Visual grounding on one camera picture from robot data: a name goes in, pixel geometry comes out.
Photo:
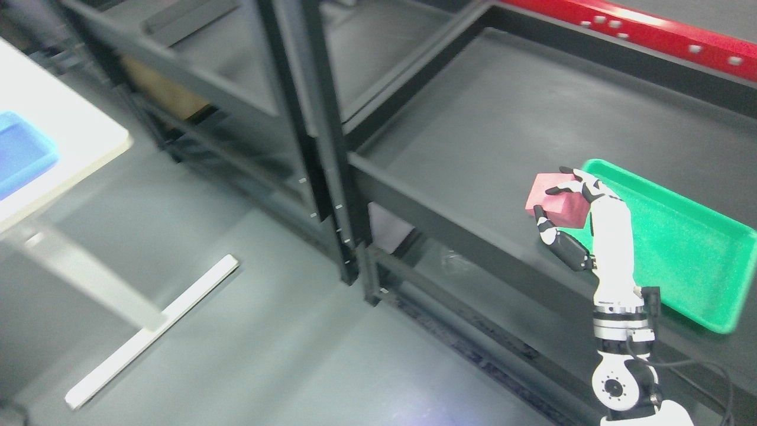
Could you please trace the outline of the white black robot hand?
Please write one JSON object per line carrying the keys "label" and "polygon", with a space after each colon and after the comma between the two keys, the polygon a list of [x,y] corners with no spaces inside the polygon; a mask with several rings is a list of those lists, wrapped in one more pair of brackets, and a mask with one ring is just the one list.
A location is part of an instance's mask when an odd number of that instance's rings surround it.
{"label": "white black robot hand", "polygon": [[600,312],[640,312],[644,305],[636,285],[632,213],[626,202],[602,180],[579,168],[559,168],[571,180],[546,189],[546,194],[578,193],[589,204],[592,248],[581,245],[551,221],[541,205],[533,212],[539,237],[571,270],[591,270],[598,278],[594,305]]}

